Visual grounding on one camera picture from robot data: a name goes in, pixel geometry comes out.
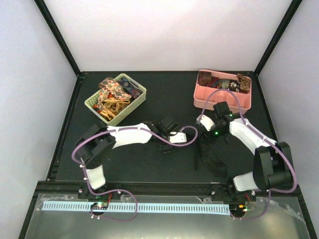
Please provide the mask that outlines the black necktie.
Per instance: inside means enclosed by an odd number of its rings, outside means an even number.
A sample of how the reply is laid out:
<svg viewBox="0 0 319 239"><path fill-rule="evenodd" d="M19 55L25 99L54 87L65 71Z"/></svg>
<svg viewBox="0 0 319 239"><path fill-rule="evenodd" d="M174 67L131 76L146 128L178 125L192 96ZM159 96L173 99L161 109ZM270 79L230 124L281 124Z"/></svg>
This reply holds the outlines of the black necktie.
<svg viewBox="0 0 319 239"><path fill-rule="evenodd" d="M198 170L199 162L201 161L213 176L226 178L227 166L215 153L214 144L212 141L198 139L196 141L196 145L197 148L194 159L195 170Z"/></svg>

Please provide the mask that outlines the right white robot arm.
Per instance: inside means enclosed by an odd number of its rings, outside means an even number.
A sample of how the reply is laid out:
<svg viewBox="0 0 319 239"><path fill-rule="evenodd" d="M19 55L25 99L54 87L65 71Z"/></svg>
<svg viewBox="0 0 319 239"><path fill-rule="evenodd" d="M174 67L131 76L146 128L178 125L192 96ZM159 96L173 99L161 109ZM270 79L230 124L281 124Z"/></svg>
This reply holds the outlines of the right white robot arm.
<svg viewBox="0 0 319 239"><path fill-rule="evenodd" d="M241 113L230 111L226 102L214 105L217 122L201 113L196 123L203 126L209 138L233 135L253 154L253 170L232 179L227 196L233 201L242 198L248 190L272 190L291 193L297 187L291 148L286 142L277 142L262 134Z"/></svg>

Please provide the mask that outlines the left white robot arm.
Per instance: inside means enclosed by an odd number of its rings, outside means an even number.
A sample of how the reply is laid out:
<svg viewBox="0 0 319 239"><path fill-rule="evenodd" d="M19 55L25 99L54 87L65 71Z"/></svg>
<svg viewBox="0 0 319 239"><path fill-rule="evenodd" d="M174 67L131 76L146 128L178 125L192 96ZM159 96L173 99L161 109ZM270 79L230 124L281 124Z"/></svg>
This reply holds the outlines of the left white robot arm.
<svg viewBox="0 0 319 239"><path fill-rule="evenodd" d="M177 131L177 124L171 120L147 121L131 126L103 126L94 124L76 143L72 159L84 170L89 192L96 199L107 193L103 165L121 146L146 144L159 141L164 146L177 146L186 142L183 132Z"/></svg>

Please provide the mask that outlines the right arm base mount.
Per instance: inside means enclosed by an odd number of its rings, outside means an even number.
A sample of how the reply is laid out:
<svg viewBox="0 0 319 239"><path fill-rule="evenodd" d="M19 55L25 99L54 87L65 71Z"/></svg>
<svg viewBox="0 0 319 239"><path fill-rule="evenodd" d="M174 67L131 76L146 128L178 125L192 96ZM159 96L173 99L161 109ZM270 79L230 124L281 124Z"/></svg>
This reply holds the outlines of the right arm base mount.
<svg viewBox="0 0 319 239"><path fill-rule="evenodd" d="M211 195L214 198L222 199L229 202L253 202L255 196L249 196L249 191L237 191L233 184L218 183L212 184Z"/></svg>

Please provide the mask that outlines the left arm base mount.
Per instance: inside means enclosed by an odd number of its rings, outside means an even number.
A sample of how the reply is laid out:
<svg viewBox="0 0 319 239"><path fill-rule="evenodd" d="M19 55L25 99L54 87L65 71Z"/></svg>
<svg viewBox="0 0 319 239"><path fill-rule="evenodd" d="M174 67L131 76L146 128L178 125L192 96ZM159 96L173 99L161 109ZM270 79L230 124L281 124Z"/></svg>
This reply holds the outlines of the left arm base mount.
<svg viewBox="0 0 319 239"><path fill-rule="evenodd" d="M109 182L98 189L92 189L92 194L87 184L83 183L78 191L78 199L106 201L109 199L109 195L111 195L111 199L119 199L124 194L120 189L122 189L121 184Z"/></svg>

